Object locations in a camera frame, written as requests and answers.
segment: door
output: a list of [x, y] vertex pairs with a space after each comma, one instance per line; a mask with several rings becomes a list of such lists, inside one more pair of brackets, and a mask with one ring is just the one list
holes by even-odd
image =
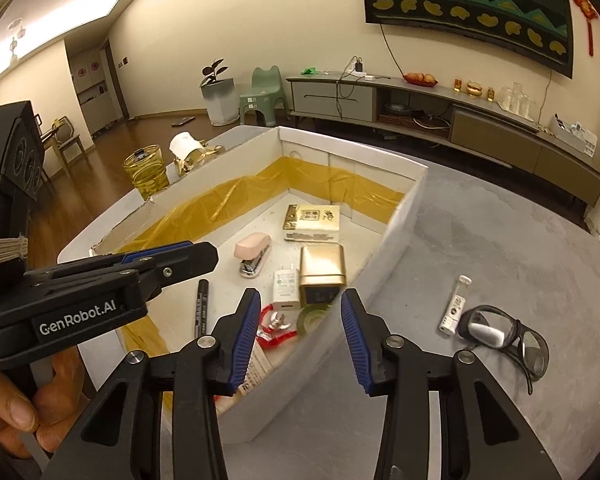
[[120, 103], [120, 109], [122, 110], [122, 116], [125, 120], [128, 120], [129, 110], [126, 107], [125, 97], [122, 94], [122, 88], [120, 87], [120, 80], [118, 79], [118, 72], [116, 71], [116, 63], [113, 61], [113, 54], [111, 53], [111, 44], [109, 40], [104, 44], [104, 52], [107, 56], [107, 64], [109, 65], [109, 72], [111, 72], [111, 79], [113, 81], [113, 88], [116, 92], [116, 97], [118, 98], [118, 102]]

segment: green tape roll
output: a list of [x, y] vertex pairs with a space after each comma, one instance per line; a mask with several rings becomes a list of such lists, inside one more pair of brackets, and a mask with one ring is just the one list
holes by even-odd
[[328, 311], [329, 305], [327, 304], [316, 304], [304, 307], [300, 311], [298, 321], [296, 322], [300, 337], [306, 337], [318, 328], [318, 325], [320, 325]]

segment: white medicine tube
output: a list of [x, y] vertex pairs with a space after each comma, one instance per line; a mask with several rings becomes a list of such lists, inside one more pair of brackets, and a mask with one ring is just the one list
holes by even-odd
[[446, 308], [445, 317], [440, 322], [439, 329], [447, 335], [454, 335], [456, 333], [456, 327], [462, 316], [462, 310], [466, 303], [466, 295], [469, 291], [469, 285], [471, 285], [471, 278], [466, 276], [460, 276], [456, 281], [456, 288], [454, 293], [451, 295], [451, 301]]

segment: pink stapler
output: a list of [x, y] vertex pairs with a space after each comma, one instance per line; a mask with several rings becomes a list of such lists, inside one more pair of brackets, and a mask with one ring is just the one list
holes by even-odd
[[234, 256], [240, 263], [240, 275], [244, 278], [255, 278], [267, 259], [271, 248], [271, 237], [264, 233], [251, 233], [235, 245]]

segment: safety glasses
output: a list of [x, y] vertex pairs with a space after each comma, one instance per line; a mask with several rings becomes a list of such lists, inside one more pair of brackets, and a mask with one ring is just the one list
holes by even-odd
[[499, 308], [480, 305], [466, 311], [460, 318], [458, 334], [513, 359], [525, 373], [529, 395], [534, 392], [533, 382], [546, 373], [549, 347], [544, 337]]

